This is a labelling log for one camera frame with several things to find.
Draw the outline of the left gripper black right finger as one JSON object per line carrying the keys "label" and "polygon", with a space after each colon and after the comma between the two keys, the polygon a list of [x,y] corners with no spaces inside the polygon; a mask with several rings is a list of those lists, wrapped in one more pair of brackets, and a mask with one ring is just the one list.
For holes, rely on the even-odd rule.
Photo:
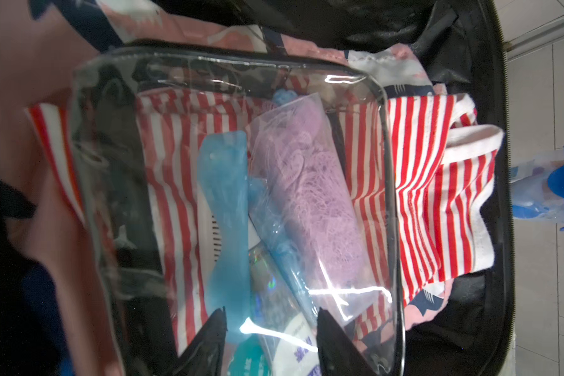
{"label": "left gripper black right finger", "polygon": [[375,375],[335,318],[322,308],[317,317],[316,344],[322,375]]}

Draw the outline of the black and white suitcase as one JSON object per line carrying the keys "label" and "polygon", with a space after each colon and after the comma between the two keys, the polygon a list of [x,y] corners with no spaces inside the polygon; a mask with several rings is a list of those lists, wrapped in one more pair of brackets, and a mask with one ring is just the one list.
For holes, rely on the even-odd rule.
{"label": "black and white suitcase", "polygon": [[0,1],[0,375],[495,375],[491,1]]}

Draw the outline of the blue lidded cup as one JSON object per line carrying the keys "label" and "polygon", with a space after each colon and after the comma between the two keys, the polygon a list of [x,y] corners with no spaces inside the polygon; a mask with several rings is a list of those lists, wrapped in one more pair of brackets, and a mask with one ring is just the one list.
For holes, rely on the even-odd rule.
{"label": "blue lidded cup", "polygon": [[564,147],[511,167],[509,184],[516,219],[562,224],[564,232]]}

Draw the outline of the clear black-trimmed toiletry pouch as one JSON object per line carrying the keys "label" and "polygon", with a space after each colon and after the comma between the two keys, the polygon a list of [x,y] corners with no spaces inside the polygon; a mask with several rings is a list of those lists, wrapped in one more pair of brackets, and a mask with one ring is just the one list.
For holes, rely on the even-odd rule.
{"label": "clear black-trimmed toiletry pouch", "polygon": [[207,135],[194,180],[208,318],[226,309],[221,374],[322,375],[327,310],[375,375],[404,372],[386,96],[371,75],[306,58],[137,42],[83,64],[70,145],[126,375],[171,375],[181,309],[160,259],[139,98],[167,89],[258,99],[246,128]]}

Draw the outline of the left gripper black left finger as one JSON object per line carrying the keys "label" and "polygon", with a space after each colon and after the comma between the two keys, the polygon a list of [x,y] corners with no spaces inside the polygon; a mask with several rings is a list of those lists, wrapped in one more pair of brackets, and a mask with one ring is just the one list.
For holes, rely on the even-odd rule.
{"label": "left gripper black left finger", "polygon": [[218,376],[221,374],[227,336],[226,309],[208,318],[191,344],[171,366],[172,376]]}

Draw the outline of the red white striped garment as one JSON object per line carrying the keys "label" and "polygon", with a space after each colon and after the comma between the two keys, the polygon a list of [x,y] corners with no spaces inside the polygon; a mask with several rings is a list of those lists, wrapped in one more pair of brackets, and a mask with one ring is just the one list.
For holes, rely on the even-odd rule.
{"label": "red white striped garment", "polygon": [[[183,351],[208,319],[206,264],[199,258],[195,182],[173,169],[189,167],[207,135],[243,130],[269,104],[187,89],[153,91],[138,104],[160,259],[181,305],[172,318],[175,344]],[[494,263],[480,210],[494,189],[504,133],[479,124],[463,94],[392,98],[386,109],[396,158],[405,327],[411,329],[446,306],[456,277]]]}

